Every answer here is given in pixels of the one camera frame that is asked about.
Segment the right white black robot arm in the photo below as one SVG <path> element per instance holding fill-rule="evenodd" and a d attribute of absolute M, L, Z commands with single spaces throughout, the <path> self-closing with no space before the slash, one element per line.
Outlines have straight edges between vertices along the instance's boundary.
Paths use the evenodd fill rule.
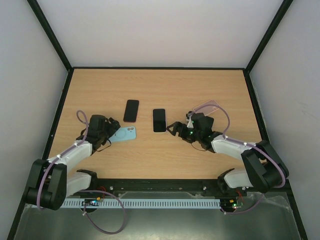
<path fill-rule="evenodd" d="M 167 126 L 167 131 L 189 144 L 198 142 L 205 151 L 240 160 L 243 169 L 230 169 L 221 175 L 218 191 L 229 196 L 236 188 L 255 188 L 267 193 L 285 185 L 289 170 L 267 140 L 243 142 L 230 138 L 225 132 L 214 131 L 214 119 L 203 113 L 189 112 L 186 123 L 179 121 Z"/>

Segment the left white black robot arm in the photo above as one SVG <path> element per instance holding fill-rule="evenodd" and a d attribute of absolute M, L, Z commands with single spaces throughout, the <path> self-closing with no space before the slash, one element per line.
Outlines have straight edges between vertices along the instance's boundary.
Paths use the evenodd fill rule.
<path fill-rule="evenodd" d="M 101 151 L 121 125 L 117 120 L 99 114 L 85 118 L 83 124 L 85 128 L 69 148 L 32 163 L 23 192 L 27 204 L 39 210 L 58 210 L 66 197 L 90 187 L 96 173 L 79 170 L 72 176 L 68 174 L 81 161 Z"/>

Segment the light blue phone case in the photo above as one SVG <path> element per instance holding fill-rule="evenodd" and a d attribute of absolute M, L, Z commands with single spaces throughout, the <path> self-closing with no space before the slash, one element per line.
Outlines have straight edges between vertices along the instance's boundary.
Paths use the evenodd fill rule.
<path fill-rule="evenodd" d="M 136 128 L 134 126 L 121 127 L 109 138 L 109 141 L 113 144 L 134 140 L 136 137 Z"/>

